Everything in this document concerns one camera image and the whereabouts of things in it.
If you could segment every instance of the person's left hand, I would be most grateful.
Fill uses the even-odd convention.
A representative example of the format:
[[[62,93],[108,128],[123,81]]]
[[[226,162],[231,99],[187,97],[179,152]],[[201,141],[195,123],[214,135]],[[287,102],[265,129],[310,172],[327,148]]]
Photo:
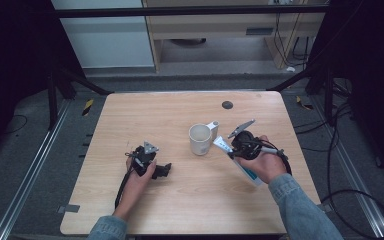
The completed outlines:
[[[126,161],[127,169],[130,168],[132,163],[132,158],[129,157]],[[146,186],[148,185],[149,180],[154,174],[155,168],[157,166],[157,160],[154,159],[152,163],[146,169],[146,173],[142,176],[139,176],[136,171],[130,173],[129,179],[127,180],[126,185],[124,186],[123,195],[121,197],[120,203],[115,209],[113,216],[119,217],[124,221],[129,219],[130,212],[139,201],[143,192],[145,191]]]

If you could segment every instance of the sleeve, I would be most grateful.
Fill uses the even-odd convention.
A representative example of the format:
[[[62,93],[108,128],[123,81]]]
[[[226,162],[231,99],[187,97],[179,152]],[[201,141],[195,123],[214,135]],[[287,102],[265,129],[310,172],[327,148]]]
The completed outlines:
[[[291,239],[343,239],[335,225],[291,175],[282,174],[273,179],[269,189]]]
[[[120,240],[126,236],[127,223],[114,216],[100,217],[87,239]]]

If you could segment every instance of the hand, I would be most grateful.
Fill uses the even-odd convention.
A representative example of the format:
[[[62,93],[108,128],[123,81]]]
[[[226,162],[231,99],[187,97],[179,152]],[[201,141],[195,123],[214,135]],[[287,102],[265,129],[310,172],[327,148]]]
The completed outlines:
[[[132,158],[129,157],[126,161],[127,169],[130,168],[131,163]],[[130,173],[129,179],[127,180],[127,183],[124,186],[123,195],[121,197],[120,203],[115,209],[113,216],[119,217],[127,222],[130,216],[130,212],[132,211],[132,209],[142,196],[143,192],[145,191],[145,188],[148,185],[152,174],[154,174],[156,166],[157,160],[155,159],[148,166],[144,175],[139,176],[136,171]]]
[[[262,135],[259,137],[261,140],[268,141],[267,136]],[[263,182],[269,184],[271,180],[279,175],[286,173],[285,165],[282,159],[272,153],[261,152],[257,158],[253,160],[246,160],[237,157],[236,161],[242,166],[258,175]]]

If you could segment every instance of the wire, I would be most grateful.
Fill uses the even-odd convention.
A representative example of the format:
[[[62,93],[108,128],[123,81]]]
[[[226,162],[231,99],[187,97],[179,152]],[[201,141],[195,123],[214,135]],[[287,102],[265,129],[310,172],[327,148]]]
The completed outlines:
[[[259,141],[250,140],[250,141],[241,141],[241,142],[242,143],[251,143],[251,144],[279,150],[279,149],[277,149],[277,147],[273,143],[266,141],[266,140],[263,140],[263,139],[259,139]]]
[[[282,41],[282,38],[281,38],[280,32],[279,32],[279,22],[280,22],[280,13],[276,13],[276,29],[275,29],[275,32],[274,32],[274,46],[276,47],[277,52],[280,54],[283,63],[285,63],[287,66],[289,66],[289,67],[296,67],[296,66],[302,65],[302,63],[295,64],[295,63],[292,63],[292,62],[288,61],[287,56],[286,56],[285,47],[283,45],[283,41]],[[292,31],[295,30],[295,28],[297,26],[297,22],[298,21],[295,21],[295,25],[294,25]],[[279,38],[280,45],[282,47],[283,52],[279,49],[279,47],[277,45],[277,41],[276,41],[277,37]]]
[[[341,105],[341,107],[338,108],[337,112],[335,113],[335,116],[339,116],[339,112],[343,111],[344,109],[346,109],[345,104]],[[331,155],[332,155],[332,150],[333,150],[333,143],[335,141],[335,138],[339,139],[338,125],[337,125],[338,119],[339,119],[338,117],[333,119],[334,120],[333,121],[333,129],[334,130],[333,130],[333,134],[332,134],[333,136],[332,136],[332,139],[331,139],[331,142],[330,142],[330,145],[329,145],[329,152],[328,152],[328,156],[327,156],[327,189],[328,189],[328,195],[326,197],[324,197],[321,200],[321,202],[325,202],[327,199],[329,199],[329,201],[331,203],[331,206],[332,206],[332,209],[334,210],[336,215],[339,217],[339,219],[348,228],[350,228],[351,230],[353,230],[354,232],[356,232],[360,236],[363,236],[363,237],[368,238],[368,239],[384,239],[384,236],[383,237],[373,237],[373,236],[369,236],[369,235],[367,235],[367,234],[357,230],[357,228],[355,228],[348,221],[346,221],[345,218],[338,212],[338,210],[336,208],[336,205],[335,205],[335,203],[333,201],[333,196],[335,196],[337,194],[340,194],[340,193],[357,193],[357,194],[361,194],[361,195],[364,195],[364,196],[372,199],[384,211],[384,206],[378,200],[376,200],[374,197],[370,196],[369,194],[367,194],[365,192],[358,191],[358,190],[355,190],[355,189],[343,189],[343,190],[332,192],[331,180],[330,180],[330,178],[331,178],[331,176],[330,176],[330,166],[331,166]]]
[[[349,97],[351,96],[351,92],[348,88],[348,84],[347,84],[347,81],[345,80],[344,81],[344,84],[345,84],[345,87],[342,86],[341,84],[339,84],[337,81],[335,81],[335,79],[333,80],[333,84],[334,84],[334,87],[335,89],[338,91],[339,96],[345,96],[345,97]]]
[[[306,147],[301,147],[302,150],[307,150],[307,151],[313,151],[313,152],[328,152],[329,149],[326,150],[319,150],[319,149],[312,149],[312,148],[306,148]]]
[[[341,118],[342,116],[344,116],[344,115],[346,115],[346,114],[349,114],[349,113],[351,113],[351,111],[346,112],[346,113],[343,113],[343,114],[340,114],[339,116],[337,116],[337,114],[339,114],[339,112],[337,111],[336,114],[335,114],[334,116],[332,116],[331,119],[326,120],[326,121],[322,122],[321,124],[319,124],[319,125],[317,125],[317,126],[315,126],[315,127],[313,127],[313,128],[310,128],[310,129],[307,129],[307,130],[304,130],[304,131],[301,131],[301,132],[296,132],[295,134],[296,134],[296,135],[299,135],[299,134],[305,134],[305,133],[312,132],[312,131],[314,131],[314,130],[316,130],[316,129],[322,127],[322,126],[324,126],[326,123],[329,123],[332,119],[334,119],[334,118],[338,118],[338,117]],[[320,122],[320,121],[315,121],[315,122],[312,122],[312,123],[306,123],[306,124],[303,124],[303,125],[296,126],[296,127],[294,127],[294,128],[304,127],[304,126],[308,126],[308,125],[311,125],[311,124],[314,124],[314,123],[318,123],[318,122]]]
[[[26,124],[27,124],[27,117],[26,116],[24,116],[24,115],[14,115],[14,117],[22,117],[22,118],[24,118],[24,123],[21,125],[21,127],[18,127],[15,130],[10,130],[10,131],[4,132],[4,134],[15,133],[15,132],[19,131],[20,129],[22,129],[24,126],[26,126]]]
[[[304,57],[302,59],[302,70],[304,71],[305,70],[305,67],[306,67],[306,64],[307,64],[307,61],[308,61],[308,55],[307,55],[307,50],[308,50],[308,40],[310,39],[310,37],[307,37],[307,40],[306,40],[306,43],[305,43],[305,50],[304,50]]]
[[[298,45],[298,42],[300,40],[299,37],[297,37],[297,39],[295,40],[295,44],[294,44],[294,47],[292,48],[292,56],[294,57],[294,59],[296,60],[307,60],[307,57],[308,57],[308,41],[309,41],[310,37],[307,37],[306,38],[306,43],[305,43],[305,50],[304,50],[304,53],[303,54],[297,54],[295,53],[295,49]]]
[[[136,155],[130,154],[128,155],[129,157],[132,158],[132,161],[134,161],[134,158]],[[127,180],[129,180],[130,174],[134,171],[133,169],[133,164],[130,164],[129,169],[127,170],[126,174],[123,177],[123,181],[121,181],[120,188],[118,189],[117,197],[115,198],[114,202],[114,208],[117,208],[118,204],[120,203],[121,200],[121,195],[123,193],[124,187],[126,186]]]

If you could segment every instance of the gray floor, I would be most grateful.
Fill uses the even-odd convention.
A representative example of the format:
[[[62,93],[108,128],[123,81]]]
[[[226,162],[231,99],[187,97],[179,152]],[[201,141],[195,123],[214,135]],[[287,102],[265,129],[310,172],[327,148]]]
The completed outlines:
[[[164,44],[161,69],[158,73],[130,73],[120,77],[91,77],[101,87],[117,92],[126,91],[189,91],[189,90],[262,90],[288,79],[293,73],[277,69],[271,61],[267,46],[261,38],[251,39],[207,39],[205,44],[193,45],[167,41]],[[317,109],[308,110],[297,104],[296,96],[306,99],[302,87],[305,81],[282,93],[285,105],[296,131],[309,129],[322,121]],[[68,203],[83,155],[84,144],[90,142],[105,97],[75,84],[78,91],[70,101],[67,117],[59,135],[49,152],[40,174],[26,199],[18,220],[12,229],[14,239],[59,239],[66,238],[59,231],[63,215],[57,213],[59,206]],[[309,100],[314,106],[323,94]],[[94,104],[88,116],[82,116],[84,105],[90,98]],[[340,105],[344,99],[335,98]],[[0,142],[0,220],[20,186],[24,174],[43,141],[48,127],[46,92],[40,92],[21,101],[17,116],[8,126]],[[327,195],[327,152],[329,128],[322,127],[308,134],[299,134],[298,139],[316,185],[320,198]],[[384,169],[376,167],[374,153],[365,140],[352,114],[339,120],[338,132],[341,143],[356,167],[356,172],[366,183],[368,191],[384,204]],[[341,157],[337,152],[331,160],[332,190],[351,188]],[[360,207],[361,200],[353,194],[335,197],[338,211],[351,224],[371,236],[372,227]],[[333,212],[328,216],[346,239],[364,239],[347,228]]]

